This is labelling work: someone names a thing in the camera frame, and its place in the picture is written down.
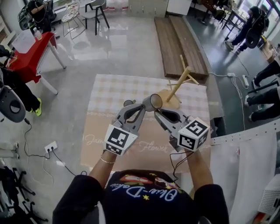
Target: bracelet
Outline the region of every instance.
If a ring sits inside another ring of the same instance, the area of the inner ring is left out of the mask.
[[[112,163],[107,162],[107,161],[105,161],[104,159],[102,159],[101,157],[100,157],[100,159],[101,159],[103,162],[108,163],[108,164],[114,164],[114,163],[115,163],[115,162],[112,162]]]

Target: yellow star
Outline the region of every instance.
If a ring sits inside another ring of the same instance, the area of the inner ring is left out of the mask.
[[[145,200],[150,200],[148,195],[143,195],[143,198],[144,198]]]

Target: white marker cube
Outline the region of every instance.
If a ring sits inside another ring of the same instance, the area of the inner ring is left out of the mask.
[[[137,138],[137,135],[110,124],[105,136],[104,148],[122,156],[132,146]]]
[[[195,152],[206,141],[209,126],[198,117],[178,131],[177,145]]]

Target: red tablecloth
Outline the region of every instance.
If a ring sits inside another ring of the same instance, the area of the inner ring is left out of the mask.
[[[17,56],[17,59],[10,65],[9,68],[13,71],[16,71],[25,83],[32,80],[35,83],[39,82],[41,76],[36,75],[37,66],[49,41],[53,46],[56,47],[54,34],[51,32],[47,32],[42,34],[41,40],[36,39],[35,44],[29,49],[26,54],[21,54],[17,51],[15,52],[15,56]]]

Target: wooden stairs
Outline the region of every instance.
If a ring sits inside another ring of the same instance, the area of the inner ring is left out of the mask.
[[[208,78],[208,70],[190,30],[181,17],[155,17],[158,40],[161,47],[164,76],[180,78],[185,66],[192,67],[190,75],[200,83]]]

